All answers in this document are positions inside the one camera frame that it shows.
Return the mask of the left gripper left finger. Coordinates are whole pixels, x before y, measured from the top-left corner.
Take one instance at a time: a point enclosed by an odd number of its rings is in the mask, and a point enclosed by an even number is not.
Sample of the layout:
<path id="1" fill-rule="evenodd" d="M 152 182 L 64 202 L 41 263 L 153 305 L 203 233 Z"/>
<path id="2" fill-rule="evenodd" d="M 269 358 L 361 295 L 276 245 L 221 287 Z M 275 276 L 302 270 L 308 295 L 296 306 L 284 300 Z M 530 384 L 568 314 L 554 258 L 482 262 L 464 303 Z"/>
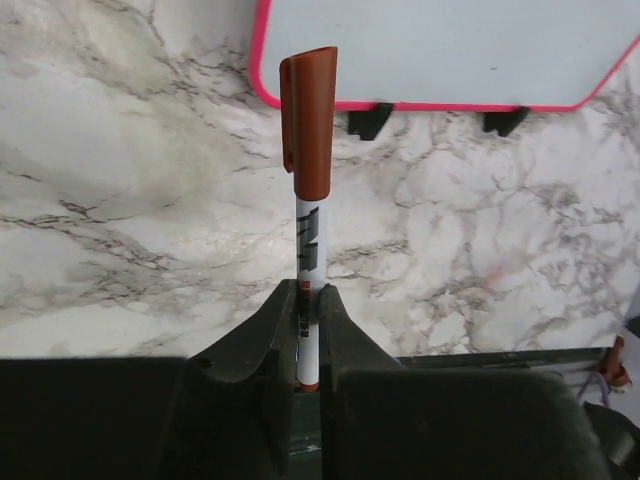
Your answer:
<path id="1" fill-rule="evenodd" d="M 296 286 L 191 358 L 6 359 L 5 479 L 267 479 L 287 469 Z"/>

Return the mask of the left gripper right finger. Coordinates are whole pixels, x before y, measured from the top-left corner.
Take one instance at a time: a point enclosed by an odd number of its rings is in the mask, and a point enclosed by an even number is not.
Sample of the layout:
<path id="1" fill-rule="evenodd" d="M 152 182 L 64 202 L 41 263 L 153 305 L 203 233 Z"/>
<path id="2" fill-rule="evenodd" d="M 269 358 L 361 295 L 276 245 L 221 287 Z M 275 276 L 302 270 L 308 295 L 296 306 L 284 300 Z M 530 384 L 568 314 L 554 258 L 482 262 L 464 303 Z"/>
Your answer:
<path id="1" fill-rule="evenodd" d="M 527 369 L 409 368 L 323 289 L 322 472 L 327 479 L 606 479 L 584 409 Z"/>

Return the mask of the white marker pen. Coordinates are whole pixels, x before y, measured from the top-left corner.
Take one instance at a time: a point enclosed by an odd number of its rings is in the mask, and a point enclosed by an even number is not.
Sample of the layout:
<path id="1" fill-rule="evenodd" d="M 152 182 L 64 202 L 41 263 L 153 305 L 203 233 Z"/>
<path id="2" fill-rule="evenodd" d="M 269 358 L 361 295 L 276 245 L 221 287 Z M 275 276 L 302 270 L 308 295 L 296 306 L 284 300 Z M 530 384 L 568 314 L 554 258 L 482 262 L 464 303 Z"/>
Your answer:
<path id="1" fill-rule="evenodd" d="M 296 376 L 303 391 L 319 385 L 319 296 L 326 284 L 327 200 L 296 199 L 298 350 Z"/>

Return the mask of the brown marker cap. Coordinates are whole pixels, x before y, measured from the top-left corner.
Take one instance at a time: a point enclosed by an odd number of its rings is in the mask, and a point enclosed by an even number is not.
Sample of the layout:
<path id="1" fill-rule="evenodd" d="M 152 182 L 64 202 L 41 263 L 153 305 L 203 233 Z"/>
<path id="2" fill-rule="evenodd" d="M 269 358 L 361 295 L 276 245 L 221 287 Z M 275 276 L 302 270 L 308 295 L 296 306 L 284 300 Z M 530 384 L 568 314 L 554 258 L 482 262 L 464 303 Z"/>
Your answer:
<path id="1" fill-rule="evenodd" d="M 279 66 L 283 165 L 305 201 L 330 192 L 337 56 L 337 47 L 322 47 Z"/>

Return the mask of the pink framed whiteboard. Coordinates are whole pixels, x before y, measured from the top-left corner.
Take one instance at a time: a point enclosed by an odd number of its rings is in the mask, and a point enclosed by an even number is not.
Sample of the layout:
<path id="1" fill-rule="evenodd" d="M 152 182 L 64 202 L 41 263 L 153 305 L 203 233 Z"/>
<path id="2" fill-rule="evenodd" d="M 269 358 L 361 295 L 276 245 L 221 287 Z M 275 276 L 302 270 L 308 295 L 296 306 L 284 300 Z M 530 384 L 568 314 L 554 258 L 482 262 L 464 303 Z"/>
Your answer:
<path id="1" fill-rule="evenodd" d="M 260 1 L 249 78 L 278 107 L 280 62 L 334 46 L 350 134 L 373 140 L 394 111 L 470 111 L 507 136 L 581 107 L 638 42 L 635 0 Z"/>

